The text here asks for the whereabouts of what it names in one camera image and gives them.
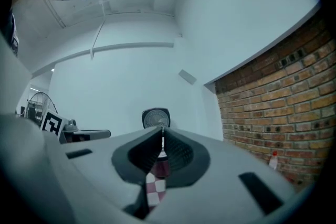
electric fan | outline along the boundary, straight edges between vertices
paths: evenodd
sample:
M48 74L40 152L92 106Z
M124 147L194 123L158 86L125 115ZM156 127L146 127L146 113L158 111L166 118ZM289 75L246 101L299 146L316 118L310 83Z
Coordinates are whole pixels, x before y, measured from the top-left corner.
M55 104L50 97L44 92L37 92L28 100L25 117L41 127L43 116L48 109L57 113Z

person's clothing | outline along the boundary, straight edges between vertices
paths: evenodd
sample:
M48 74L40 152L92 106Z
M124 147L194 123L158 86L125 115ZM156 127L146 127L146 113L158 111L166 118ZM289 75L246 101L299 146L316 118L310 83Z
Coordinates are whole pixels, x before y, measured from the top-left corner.
M0 30L15 56L18 52L19 40L16 34L15 19L12 12L12 0L7 0L0 15Z

plastic bottle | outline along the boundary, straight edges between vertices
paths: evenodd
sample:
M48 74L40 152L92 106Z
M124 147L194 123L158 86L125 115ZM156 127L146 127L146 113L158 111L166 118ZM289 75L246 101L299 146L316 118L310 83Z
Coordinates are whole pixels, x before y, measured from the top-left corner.
M271 167L274 170L277 169L277 165L278 165L278 152L277 151L273 151L273 156L269 160L269 164L268 165L269 165L269 167Z

